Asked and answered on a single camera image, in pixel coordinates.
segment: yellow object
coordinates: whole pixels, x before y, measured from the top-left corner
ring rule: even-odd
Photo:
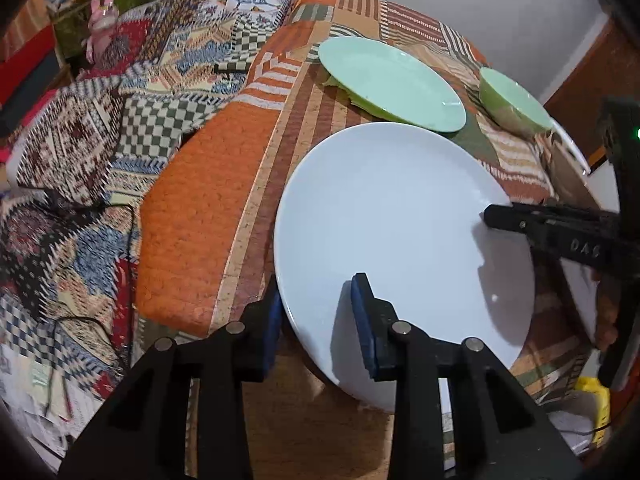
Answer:
[[[598,412],[596,414],[595,427],[599,428],[608,424],[610,421],[610,403],[609,403],[609,389],[600,384],[600,381],[595,377],[578,377],[575,383],[574,390],[580,390],[582,392],[589,392],[596,396],[596,402],[598,404]],[[597,431],[593,435],[591,443],[595,447],[600,447],[604,439],[605,430]]]

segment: plate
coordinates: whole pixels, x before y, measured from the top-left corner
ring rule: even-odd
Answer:
[[[322,65],[349,92],[398,120],[442,133],[466,122],[449,83],[415,57],[381,41],[341,36],[318,49]]]
[[[482,223],[491,203],[510,201],[473,157],[408,124],[353,126],[307,154],[278,208],[274,262],[293,329],[329,380],[394,410],[395,383],[375,383],[362,362],[349,295],[356,272],[400,319],[439,339],[479,337],[513,364],[534,275],[526,238]],[[449,412],[444,380],[441,394]]]

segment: plate rim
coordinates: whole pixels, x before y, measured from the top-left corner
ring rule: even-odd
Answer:
[[[423,66],[425,69],[428,70],[428,72],[431,72],[433,75],[435,75],[438,79],[440,79],[447,87],[449,87],[449,89],[451,90],[452,94],[455,95],[456,99],[458,100],[458,103],[460,104],[460,106],[462,107],[462,112],[460,114],[460,122],[462,123],[460,125],[459,128],[454,129],[450,129],[450,128],[446,128],[446,129],[437,129],[434,128],[431,125],[427,125],[427,124],[418,124],[415,123],[413,121],[410,121],[408,119],[399,117],[398,115],[396,115],[395,113],[391,112],[388,110],[388,108],[386,108],[383,105],[380,105],[378,103],[375,103],[373,101],[370,101],[369,99],[365,99],[363,96],[359,95],[356,91],[353,90],[353,88],[350,88],[348,85],[346,85],[343,81],[340,80],[340,78],[335,75],[333,72],[331,72],[327,66],[325,65],[324,61],[322,60],[322,51],[325,50],[327,47],[325,47],[326,44],[331,44],[331,43],[351,43],[353,41],[372,41],[374,43],[380,43],[382,45],[384,45],[384,47],[386,48],[390,48],[390,49],[395,49],[398,50],[400,52],[402,52],[403,54],[405,54],[406,56],[411,57],[412,59],[414,59],[415,61],[417,61],[421,66]],[[344,88],[347,88],[349,91],[353,92],[354,94],[356,94],[358,97],[360,97],[361,99],[365,100],[368,103],[371,103],[372,105],[374,105],[377,108],[380,108],[381,110],[385,111],[387,114],[389,114],[390,116],[392,116],[393,118],[396,118],[398,120],[398,123],[404,123],[404,124],[408,124],[410,126],[418,126],[419,128],[424,128],[426,130],[429,130],[431,132],[434,133],[442,133],[442,134],[454,134],[458,131],[460,131],[462,128],[465,127],[466,125],[466,108],[464,103],[462,102],[462,99],[460,98],[460,96],[457,94],[457,92],[453,89],[453,87],[440,75],[438,74],[433,68],[431,68],[429,65],[421,62],[419,59],[415,58],[414,56],[412,56],[411,54],[406,53],[404,50],[400,50],[398,47],[395,47],[393,45],[389,45],[388,43],[385,43],[384,41],[379,41],[379,40],[372,40],[371,38],[361,38],[359,36],[335,36],[334,38],[328,38],[327,40],[324,40],[322,43],[320,43],[320,46],[318,47],[318,59],[320,60],[320,63],[322,64],[322,66],[324,67],[325,70],[327,70],[327,72],[338,82],[340,83],[341,86],[343,86]]]
[[[327,378],[328,381],[330,381],[331,383],[333,383],[335,386],[337,386],[338,388],[340,388],[342,391],[344,391],[345,393],[347,393],[349,396],[353,397],[354,399],[356,399],[358,402],[367,402],[364,399],[360,398],[359,394],[356,394],[355,392],[351,391],[350,388],[348,388],[348,384],[342,384],[339,380],[339,378],[335,377],[335,374],[333,373],[327,373],[327,371],[325,371],[323,369],[323,367],[321,365],[318,364],[318,362],[316,362],[316,359],[314,359],[314,352],[312,351],[312,348],[310,348],[310,346],[308,345],[308,342],[305,340],[304,337],[301,336],[301,334],[304,332],[302,330],[300,330],[300,328],[298,327],[296,320],[291,312],[290,306],[287,305],[287,301],[285,299],[285,295],[282,293],[283,291],[283,283],[282,283],[282,279],[281,279],[281,273],[278,272],[278,247],[279,244],[276,242],[276,240],[278,239],[278,233],[280,232],[280,228],[279,226],[281,225],[281,218],[282,218],[282,209],[281,209],[281,204],[285,201],[286,196],[288,195],[288,193],[290,192],[290,187],[289,187],[289,183],[293,181],[294,177],[296,176],[296,173],[298,172],[300,167],[303,167],[303,164],[305,163],[305,160],[308,158],[308,156],[313,152],[313,150],[315,150],[316,148],[318,148],[318,146],[321,146],[322,144],[326,144],[328,142],[331,141],[331,139],[333,138],[337,138],[338,136],[341,136],[341,134],[343,134],[346,131],[351,131],[351,130],[357,130],[359,128],[370,128],[373,125],[376,125],[374,127],[381,127],[383,124],[394,124],[394,125],[399,125],[402,126],[404,128],[415,128],[415,129],[419,129],[421,134],[427,134],[428,136],[432,136],[436,140],[435,142],[442,142],[442,143],[447,143],[447,145],[452,146],[452,150],[454,152],[459,152],[459,153],[463,153],[464,156],[468,157],[470,160],[472,160],[474,163],[476,163],[479,167],[479,169],[482,169],[484,171],[484,174],[486,174],[487,177],[489,177],[491,179],[491,181],[495,184],[495,187],[497,190],[499,190],[499,192],[501,193],[501,195],[503,196],[503,204],[511,204],[511,199],[509,198],[509,196],[507,195],[507,193],[505,192],[505,190],[502,188],[502,186],[500,185],[500,183],[494,178],[494,176],[486,170],[486,168],[482,165],[481,162],[479,162],[475,157],[473,157],[470,153],[468,153],[467,151],[465,151],[463,148],[461,148],[459,145],[457,145],[455,142],[452,142],[451,140],[447,139],[446,137],[441,136],[440,134],[438,134],[437,132],[434,132],[432,130],[427,130],[426,128],[422,128],[420,126],[415,126],[414,124],[406,124],[406,123],[391,123],[391,122],[379,122],[379,123],[365,123],[365,124],[356,124],[354,126],[350,126],[348,128],[345,128],[339,132],[336,132],[332,135],[330,135],[329,137],[323,139],[321,142],[319,142],[318,144],[316,144],[311,150],[309,150],[307,152],[307,154],[302,158],[302,160],[300,160],[300,162],[298,163],[298,165],[295,167],[295,169],[293,170],[293,172],[291,173],[289,179],[287,180],[285,189],[282,193],[282,196],[280,198],[280,203],[278,204],[278,210],[276,212],[276,219],[274,222],[274,231],[273,231],[273,263],[274,263],[274,275],[276,277],[276,282],[278,284],[278,290],[280,291],[280,299],[282,301],[282,306],[284,307],[284,311],[287,314],[287,319],[289,319],[289,323],[291,325],[291,328],[293,329],[294,334],[296,335],[296,339],[298,340],[298,342],[300,343],[300,345],[302,346],[302,348],[304,349],[304,351],[306,352],[306,355],[309,357],[309,359],[311,359],[311,361],[314,363],[314,365],[316,366],[316,368],[325,376],[325,378]],[[527,259],[528,261],[528,267],[530,269],[530,273],[531,273],[531,291],[532,291],[532,298],[531,298],[531,319],[533,319],[533,315],[534,315],[534,303],[535,303],[535,298],[536,298],[536,284],[535,284],[535,268],[534,268],[534,264],[533,264],[533,259],[531,257],[531,253],[528,253],[529,258]],[[529,327],[527,328],[527,333],[529,332],[530,329],[530,321],[529,321]],[[522,348],[524,348],[524,343],[526,342],[526,336],[525,336],[525,340],[523,341],[523,345]]]

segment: striped fabric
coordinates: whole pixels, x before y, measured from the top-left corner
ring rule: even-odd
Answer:
[[[478,121],[495,150],[491,160],[478,159],[508,195],[540,202],[553,193],[530,145],[501,130],[479,103],[485,60],[463,36],[381,0],[296,5],[254,60],[245,90],[178,152],[145,199],[137,301],[150,319],[200,336],[238,319],[273,273],[273,223],[294,168],[321,140],[376,120],[344,91],[324,86],[329,75],[317,49],[329,37],[382,39],[432,66]],[[305,20],[313,6],[333,7],[331,22],[328,14]],[[572,329],[544,262],[535,266],[535,313],[512,372],[530,394],[548,399],[571,387],[588,345]]]

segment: pink stuffed toy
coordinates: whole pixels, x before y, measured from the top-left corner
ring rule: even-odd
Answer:
[[[89,32],[91,36],[86,42],[86,58],[89,63],[97,63],[116,31],[118,23],[118,7],[113,0],[91,0],[91,17],[89,18]]]

